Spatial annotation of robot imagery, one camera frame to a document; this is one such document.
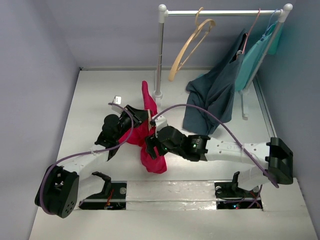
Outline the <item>red t shirt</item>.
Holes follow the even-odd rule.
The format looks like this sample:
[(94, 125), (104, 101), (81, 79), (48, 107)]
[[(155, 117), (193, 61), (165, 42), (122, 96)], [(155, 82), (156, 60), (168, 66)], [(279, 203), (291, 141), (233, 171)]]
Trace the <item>red t shirt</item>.
[[(146, 81), (142, 81), (141, 84), (142, 98), (144, 109), (150, 109), (151, 117), (158, 114), (158, 109), (156, 102), (149, 94), (148, 83)], [(137, 128), (134, 128), (132, 134), (130, 135), (127, 143), (132, 145), (138, 145), (141, 147), (140, 151), (140, 161), (142, 165), (146, 168), (149, 173), (162, 174), (167, 171), (167, 164), (164, 156), (158, 156), (156, 159), (152, 159), (148, 153), (146, 152), (146, 143), (145, 138), (154, 134), (155, 128), (152, 127), (150, 131), (148, 131), (148, 120), (144, 122)]]

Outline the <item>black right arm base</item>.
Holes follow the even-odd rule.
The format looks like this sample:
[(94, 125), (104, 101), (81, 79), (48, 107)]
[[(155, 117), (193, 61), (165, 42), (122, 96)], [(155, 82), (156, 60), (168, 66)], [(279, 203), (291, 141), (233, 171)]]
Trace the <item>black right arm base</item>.
[(256, 186), (252, 190), (239, 188), (237, 171), (231, 181), (217, 181), (214, 183), (214, 194), (218, 199), (217, 209), (263, 209), (261, 202), (262, 186)]

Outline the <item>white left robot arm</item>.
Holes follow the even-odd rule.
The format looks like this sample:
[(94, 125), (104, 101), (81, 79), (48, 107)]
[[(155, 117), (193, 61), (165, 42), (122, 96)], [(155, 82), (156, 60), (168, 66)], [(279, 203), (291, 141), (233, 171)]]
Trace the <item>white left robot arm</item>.
[(98, 166), (115, 156), (119, 147), (127, 142), (135, 128), (147, 123), (149, 110), (130, 105), (120, 107), (120, 115), (109, 114), (104, 118), (101, 132), (94, 146), (86, 152), (75, 153), (50, 165), (34, 199), (36, 206), (49, 215), (62, 219), (71, 214), (78, 202), (79, 183), (90, 176), (98, 176), (93, 191), (104, 198), (110, 194), (111, 179), (98, 172)]

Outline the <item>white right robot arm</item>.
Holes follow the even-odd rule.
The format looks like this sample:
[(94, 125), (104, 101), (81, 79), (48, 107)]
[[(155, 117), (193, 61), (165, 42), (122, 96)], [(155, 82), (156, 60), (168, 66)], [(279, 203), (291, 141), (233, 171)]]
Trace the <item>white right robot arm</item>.
[(250, 164), (245, 171), (236, 171), (230, 183), (235, 196), (268, 182), (277, 185), (291, 185), (293, 177), (293, 151), (278, 137), (268, 142), (239, 145), (210, 138), (206, 135), (185, 135), (172, 126), (145, 138), (146, 152), (152, 159), (175, 154), (191, 162), (227, 161)]

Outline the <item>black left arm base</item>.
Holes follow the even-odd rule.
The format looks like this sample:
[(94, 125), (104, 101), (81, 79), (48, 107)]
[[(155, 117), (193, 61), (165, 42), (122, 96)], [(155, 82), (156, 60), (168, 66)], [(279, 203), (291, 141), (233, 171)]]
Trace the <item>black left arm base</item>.
[(125, 210), (126, 181), (112, 181), (111, 177), (95, 171), (80, 183), (78, 208), (81, 210)]

